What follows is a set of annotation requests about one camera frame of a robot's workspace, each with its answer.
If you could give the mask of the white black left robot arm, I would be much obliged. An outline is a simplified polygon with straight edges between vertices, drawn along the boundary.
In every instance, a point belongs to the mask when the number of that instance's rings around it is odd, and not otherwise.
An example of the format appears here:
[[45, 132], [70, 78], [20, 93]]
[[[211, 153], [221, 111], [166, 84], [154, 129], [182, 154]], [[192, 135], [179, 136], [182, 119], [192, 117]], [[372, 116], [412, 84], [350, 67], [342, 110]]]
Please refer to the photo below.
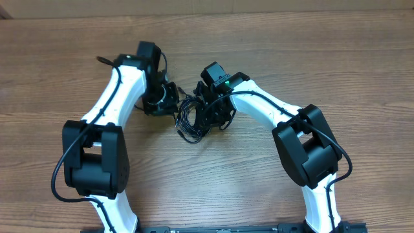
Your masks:
[[124, 129], [137, 102], [154, 117], [178, 111], [177, 86], [166, 70], [166, 55], [153, 42], [141, 41], [135, 54], [97, 60], [111, 67], [111, 78], [93, 108], [62, 129], [63, 155], [52, 172], [53, 196], [64, 203], [88, 202], [103, 223], [101, 232], [140, 232], [126, 186], [130, 165]]

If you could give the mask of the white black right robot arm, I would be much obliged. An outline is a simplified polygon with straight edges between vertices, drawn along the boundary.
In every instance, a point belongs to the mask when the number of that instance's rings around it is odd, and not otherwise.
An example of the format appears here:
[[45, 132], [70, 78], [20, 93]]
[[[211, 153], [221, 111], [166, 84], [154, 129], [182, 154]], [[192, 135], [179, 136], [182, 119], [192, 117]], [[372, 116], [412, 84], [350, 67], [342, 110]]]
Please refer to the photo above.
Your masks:
[[334, 185], [338, 163], [347, 154], [315, 105], [288, 104], [264, 91], [242, 72], [228, 74], [213, 62], [201, 72], [195, 94], [201, 98], [196, 124], [200, 131], [223, 126], [235, 112], [269, 129], [287, 175], [301, 187], [305, 224], [313, 232], [338, 232]]

